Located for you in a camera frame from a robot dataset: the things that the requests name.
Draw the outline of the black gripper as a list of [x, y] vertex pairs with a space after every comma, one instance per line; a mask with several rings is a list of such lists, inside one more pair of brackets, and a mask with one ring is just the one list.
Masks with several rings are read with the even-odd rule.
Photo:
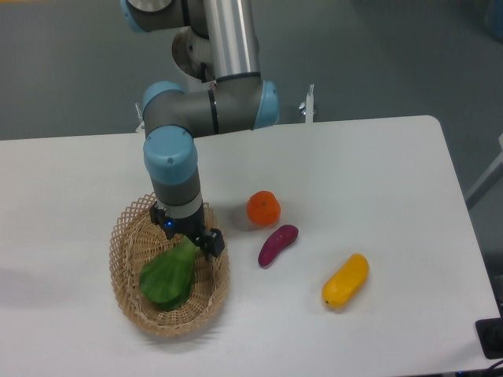
[[204, 205], [197, 210], [190, 210], [187, 216], [169, 215], [167, 209], [155, 201], [149, 209], [151, 223], [159, 226], [166, 238], [171, 240], [175, 235], [187, 236], [202, 250], [207, 261], [218, 258], [224, 250], [224, 238], [220, 229], [206, 229]]

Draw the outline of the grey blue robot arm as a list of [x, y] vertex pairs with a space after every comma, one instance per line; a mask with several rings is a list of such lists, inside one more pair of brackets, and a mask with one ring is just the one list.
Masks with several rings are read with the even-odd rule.
[[144, 162], [156, 202], [150, 218], [167, 238], [187, 236], [207, 258], [225, 246], [204, 220], [195, 139], [272, 126], [279, 119], [276, 86], [263, 80], [249, 1], [124, 1], [136, 31], [178, 29], [189, 74], [214, 88], [187, 93], [161, 81], [144, 93]]

